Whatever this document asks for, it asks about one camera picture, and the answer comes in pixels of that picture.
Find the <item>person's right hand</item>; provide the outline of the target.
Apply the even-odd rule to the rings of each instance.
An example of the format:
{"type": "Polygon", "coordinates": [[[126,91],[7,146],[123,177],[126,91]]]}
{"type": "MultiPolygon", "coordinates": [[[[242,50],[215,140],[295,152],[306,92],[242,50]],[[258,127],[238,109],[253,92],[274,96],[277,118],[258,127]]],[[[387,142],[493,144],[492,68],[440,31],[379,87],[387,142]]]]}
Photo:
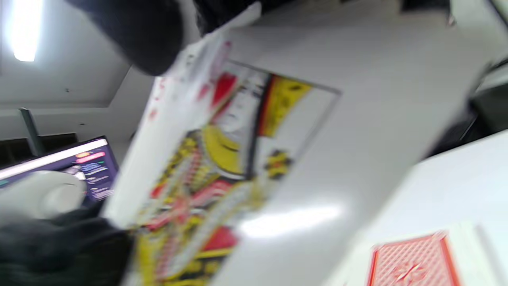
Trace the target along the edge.
{"type": "MultiPolygon", "coordinates": [[[[150,76],[164,74],[185,39],[183,13],[176,0],[65,0],[80,10],[126,59],[150,76]]],[[[201,35],[214,31],[254,2],[262,13],[287,0],[187,0],[196,8],[201,35]]]]}

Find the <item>person's left hand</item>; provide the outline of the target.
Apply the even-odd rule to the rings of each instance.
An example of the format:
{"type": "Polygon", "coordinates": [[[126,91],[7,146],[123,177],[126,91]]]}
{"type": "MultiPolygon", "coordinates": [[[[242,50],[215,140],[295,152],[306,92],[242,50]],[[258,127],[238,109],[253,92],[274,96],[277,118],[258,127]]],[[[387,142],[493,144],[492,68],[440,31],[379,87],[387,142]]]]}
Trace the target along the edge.
{"type": "Polygon", "coordinates": [[[1,227],[2,286],[119,286],[134,240],[95,209],[1,227]]]}

